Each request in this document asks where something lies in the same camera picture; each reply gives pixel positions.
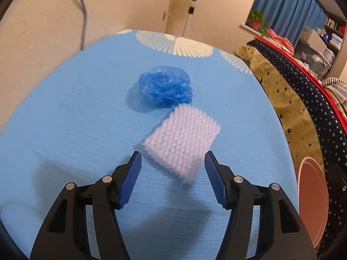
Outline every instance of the fan stand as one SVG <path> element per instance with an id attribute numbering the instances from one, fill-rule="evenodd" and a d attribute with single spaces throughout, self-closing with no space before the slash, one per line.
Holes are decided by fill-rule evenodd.
<path id="1" fill-rule="evenodd" d="M 187 36 L 188 29 L 190 29 L 190 25 L 192 24 L 193 14 L 194 14 L 194 10 L 197 5 L 197 2 L 198 0 L 190 0 L 188 15 L 187 15 L 186 23 L 184 24 L 182 37 Z"/>

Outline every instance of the crumpled blue plastic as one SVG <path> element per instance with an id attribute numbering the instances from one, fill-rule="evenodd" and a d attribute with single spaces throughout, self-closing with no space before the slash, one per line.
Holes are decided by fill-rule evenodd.
<path id="1" fill-rule="evenodd" d="M 189 75 L 178 67 L 154 67 L 141 74 L 139 91 L 142 97 L 159 106 L 175 106 L 192 102 Z"/>

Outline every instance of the metal pin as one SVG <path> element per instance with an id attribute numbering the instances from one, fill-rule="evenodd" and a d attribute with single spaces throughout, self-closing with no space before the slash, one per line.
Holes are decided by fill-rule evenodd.
<path id="1" fill-rule="evenodd" d="M 104 183 L 109 183 L 112 181 L 112 176 L 105 176 L 104 178 L 102 178 L 102 181 Z"/>
<path id="2" fill-rule="evenodd" d="M 72 190 L 74 187 L 75 187 L 75 184 L 74 184 L 74 183 L 68 183 L 68 184 L 66 185 L 66 189 L 67 189 L 67 190 Z"/>
<path id="3" fill-rule="evenodd" d="M 271 188 L 275 191 L 279 191 L 279 189 L 281 188 L 279 184 L 273 183 L 271 184 Z"/>
<path id="4" fill-rule="evenodd" d="M 241 176 L 235 176 L 234 181 L 241 184 L 241 183 L 243 183 L 243 178 Z"/>

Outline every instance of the blue curtain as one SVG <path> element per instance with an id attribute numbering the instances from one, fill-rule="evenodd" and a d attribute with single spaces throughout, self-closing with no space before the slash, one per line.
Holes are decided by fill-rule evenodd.
<path id="1" fill-rule="evenodd" d="M 252 9 L 262 12 L 270 28 L 288 38 L 294 47 L 304 26 L 323 28 L 327 18 L 316 0 L 254 0 Z"/>

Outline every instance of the blue tabletop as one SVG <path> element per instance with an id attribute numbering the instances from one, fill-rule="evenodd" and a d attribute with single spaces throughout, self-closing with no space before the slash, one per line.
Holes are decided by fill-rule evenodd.
<path id="1" fill-rule="evenodd" d="M 129 204 L 117 212 L 133 260 L 214 260 L 228 223 L 203 166 L 192 185 L 146 155 L 141 143 L 168 116 L 138 93 L 141 73 L 158 65 L 190 76 L 192 105 L 221 125 L 211 146 L 218 162 L 253 184 L 279 183 L 295 207 L 294 167 L 280 122 L 246 65 L 182 37 L 126 30 L 78 53 L 20 104 L 0 134 L 0 218 L 29 256 L 39 228 L 68 182 L 91 184 L 143 157 Z M 98 257 L 91 208 L 88 230 Z M 255 253 L 259 209 L 249 255 Z"/>

